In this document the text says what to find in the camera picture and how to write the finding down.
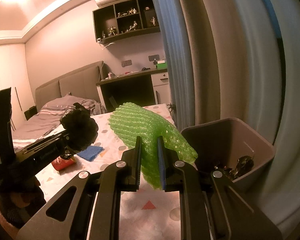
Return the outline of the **red paper cup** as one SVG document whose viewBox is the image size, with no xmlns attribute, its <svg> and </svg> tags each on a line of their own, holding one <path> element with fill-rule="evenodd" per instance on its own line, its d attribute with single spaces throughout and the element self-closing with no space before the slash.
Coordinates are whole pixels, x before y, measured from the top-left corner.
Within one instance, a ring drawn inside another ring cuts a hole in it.
<svg viewBox="0 0 300 240">
<path fill-rule="evenodd" d="M 53 168 L 56 171 L 61 171 L 71 165 L 74 165 L 76 163 L 76 159 L 74 157 L 71 157 L 70 159 L 63 159 L 61 157 L 57 157 L 54 161 L 51 162 Z"/>
</svg>

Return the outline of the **small black bag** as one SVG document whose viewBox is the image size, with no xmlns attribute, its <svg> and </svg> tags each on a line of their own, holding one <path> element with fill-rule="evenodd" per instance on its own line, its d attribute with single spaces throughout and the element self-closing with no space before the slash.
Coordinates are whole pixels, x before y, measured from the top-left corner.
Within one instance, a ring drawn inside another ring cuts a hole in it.
<svg viewBox="0 0 300 240">
<path fill-rule="evenodd" d="M 233 181 L 250 172 L 253 166 L 254 158 L 248 155 L 244 155 L 237 159 L 237 164 L 235 168 L 231 168 L 230 166 L 227 166 L 221 161 L 219 161 L 214 166 L 213 172 L 219 171 L 222 174 L 224 174 L 227 178 Z"/>
</svg>

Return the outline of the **blue foam net sleeve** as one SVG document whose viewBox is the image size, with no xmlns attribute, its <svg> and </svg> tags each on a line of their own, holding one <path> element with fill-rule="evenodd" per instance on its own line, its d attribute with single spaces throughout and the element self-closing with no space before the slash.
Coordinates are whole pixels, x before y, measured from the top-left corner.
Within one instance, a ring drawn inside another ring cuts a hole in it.
<svg viewBox="0 0 300 240">
<path fill-rule="evenodd" d="M 85 150 L 78 152 L 77 155 L 86 161 L 92 162 L 102 151 L 101 146 L 88 146 Z"/>
</svg>

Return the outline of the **black plastic bag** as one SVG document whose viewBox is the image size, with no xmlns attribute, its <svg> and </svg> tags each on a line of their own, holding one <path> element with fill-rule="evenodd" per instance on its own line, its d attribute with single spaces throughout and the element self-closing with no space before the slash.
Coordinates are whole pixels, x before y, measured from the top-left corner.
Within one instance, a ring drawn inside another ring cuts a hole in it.
<svg viewBox="0 0 300 240">
<path fill-rule="evenodd" d="M 60 123 L 69 136 L 68 146 L 81 152 L 90 146 L 97 138 L 98 125 L 90 117 L 90 111 L 80 103 L 73 104 L 74 109 L 67 111 L 60 119 Z"/>
</svg>

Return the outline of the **green foam net sleeve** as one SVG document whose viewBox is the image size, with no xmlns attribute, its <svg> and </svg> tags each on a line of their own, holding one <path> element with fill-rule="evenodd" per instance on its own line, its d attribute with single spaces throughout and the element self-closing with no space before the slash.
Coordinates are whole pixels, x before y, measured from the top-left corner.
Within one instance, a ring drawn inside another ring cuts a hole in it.
<svg viewBox="0 0 300 240">
<path fill-rule="evenodd" d="M 177 152 L 179 159 L 193 164 L 197 152 L 177 128 L 164 117 L 132 102 L 119 106 L 109 117 L 109 126 L 128 148 L 141 137 L 141 172 L 154 189 L 161 188 L 157 139 L 163 137 L 165 147 Z"/>
</svg>

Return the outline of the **grey plastic trash bin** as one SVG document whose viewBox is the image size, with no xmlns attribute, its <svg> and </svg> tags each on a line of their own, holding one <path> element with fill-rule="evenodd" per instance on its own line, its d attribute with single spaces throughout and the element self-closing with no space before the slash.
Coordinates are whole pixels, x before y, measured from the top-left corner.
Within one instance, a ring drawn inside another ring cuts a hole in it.
<svg viewBox="0 0 300 240">
<path fill-rule="evenodd" d="M 183 129 L 181 135 L 197 152 L 195 165 L 204 176 L 215 167 L 235 168 L 240 157 L 252 157 L 251 171 L 234 180 L 243 192 L 252 187 L 275 157 L 274 146 L 238 118 L 191 126 Z"/>
</svg>

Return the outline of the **bed with grey bedding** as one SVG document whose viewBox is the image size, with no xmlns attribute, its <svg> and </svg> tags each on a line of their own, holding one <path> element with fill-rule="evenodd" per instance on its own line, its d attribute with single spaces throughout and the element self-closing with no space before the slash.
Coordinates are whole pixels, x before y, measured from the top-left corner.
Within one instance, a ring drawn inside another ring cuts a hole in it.
<svg viewBox="0 0 300 240">
<path fill-rule="evenodd" d="M 106 109 L 93 99 L 79 98 L 70 94 L 47 102 L 41 110 L 12 133 L 13 148 L 18 152 L 21 148 L 46 137 L 60 125 L 60 119 L 74 104 L 80 103 L 91 115 L 104 114 Z"/>
</svg>

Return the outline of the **white wardrobe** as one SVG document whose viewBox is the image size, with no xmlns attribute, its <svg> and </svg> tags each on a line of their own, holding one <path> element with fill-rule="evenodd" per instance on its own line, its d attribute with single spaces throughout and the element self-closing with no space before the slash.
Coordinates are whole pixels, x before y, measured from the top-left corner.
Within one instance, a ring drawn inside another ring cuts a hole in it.
<svg viewBox="0 0 300 240">
<path fill-rule="evenodd" d="M 25 122 L 23 95 L 29 89 L 23 44 L 0 46 L 0 90 L 5 88 L 11 89 L 11 125 L 15 131 Z"/>
</svg>

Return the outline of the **brown padded headboard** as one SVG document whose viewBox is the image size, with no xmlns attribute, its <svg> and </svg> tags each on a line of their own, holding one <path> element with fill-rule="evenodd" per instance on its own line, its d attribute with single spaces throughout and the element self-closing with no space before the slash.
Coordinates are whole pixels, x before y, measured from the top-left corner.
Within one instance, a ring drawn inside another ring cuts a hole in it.
<svg viewBox="0 0 300 240">
<path fill-rule="evenodd" d="M 99 102 L 96 84 L 101 80 L 103 61 L 97 61 L 61 75 L 35 90 L 36 107 L 40 110 L 47 102 L 71 94 Z"/>
</svg>

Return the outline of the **dark desk with drawers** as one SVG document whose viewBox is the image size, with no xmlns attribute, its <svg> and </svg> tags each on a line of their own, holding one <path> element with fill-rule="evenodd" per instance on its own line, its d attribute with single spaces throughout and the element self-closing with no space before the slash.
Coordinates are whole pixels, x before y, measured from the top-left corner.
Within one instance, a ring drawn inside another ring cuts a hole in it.
<svg viewBox="0 0 300 240">
<path fill-rule="evenodd" d="M 116 76 L 98 82 L 96 88 L 100 102 L 109 112 L 125 102 L 133 102 L 142 107 L 171 103 L 166 69 L 151 69 Z"/>
</svg>

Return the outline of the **green box on desk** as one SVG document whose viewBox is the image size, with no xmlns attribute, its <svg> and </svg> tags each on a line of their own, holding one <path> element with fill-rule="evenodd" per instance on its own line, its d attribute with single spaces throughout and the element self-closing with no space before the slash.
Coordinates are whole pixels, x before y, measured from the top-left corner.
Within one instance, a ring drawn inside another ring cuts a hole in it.
<svg viewBox="0 0 300 240">
<path fill-rule="evenodd" d="M 167 68 L 166 61 L 165 60 L 157 61 L 156 68 L 157 69 L 166 69 Z"/>
</svg>

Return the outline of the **blue curtain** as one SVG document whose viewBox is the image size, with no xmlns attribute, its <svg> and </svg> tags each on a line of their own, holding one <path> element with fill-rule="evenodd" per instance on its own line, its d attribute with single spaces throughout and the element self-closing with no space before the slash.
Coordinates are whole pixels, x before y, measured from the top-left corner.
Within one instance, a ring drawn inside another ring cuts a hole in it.
<svg viewBox="0 0 300 240">
<path fill-rule="evenodd" d="M 170 78 L 174 121 L 179 130 L 195 123 L 194 78 L 189 37 L 180 0 L 153 0 Z"/>
</svg>

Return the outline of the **beige curtain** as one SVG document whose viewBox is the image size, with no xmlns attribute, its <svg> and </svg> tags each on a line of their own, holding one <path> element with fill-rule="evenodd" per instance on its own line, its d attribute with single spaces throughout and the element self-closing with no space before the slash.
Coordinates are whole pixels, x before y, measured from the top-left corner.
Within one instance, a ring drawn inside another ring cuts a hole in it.
<svg viewBox="0 0 300 240">
<path fill-rule="evenodd" d="M 289 239 L 300 231 L 300 1 L 177 0 L 185 50 L 178 127 L 237 117 L 275 145 L 250 194 Z"/>
</svg>

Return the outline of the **dark wall shelf with figurines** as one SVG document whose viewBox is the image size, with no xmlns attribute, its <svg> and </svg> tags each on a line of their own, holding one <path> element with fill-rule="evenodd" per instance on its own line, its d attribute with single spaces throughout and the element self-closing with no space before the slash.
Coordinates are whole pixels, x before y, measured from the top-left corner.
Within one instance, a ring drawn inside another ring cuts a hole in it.
<svg viewBox="0 0 300 240">
<path fill-rule="evenodd" d="M 96 42 L 110 44 L 124 38 L 160 32 L 153 0 L 128 0 L 93 11 Z"/>
</svg>

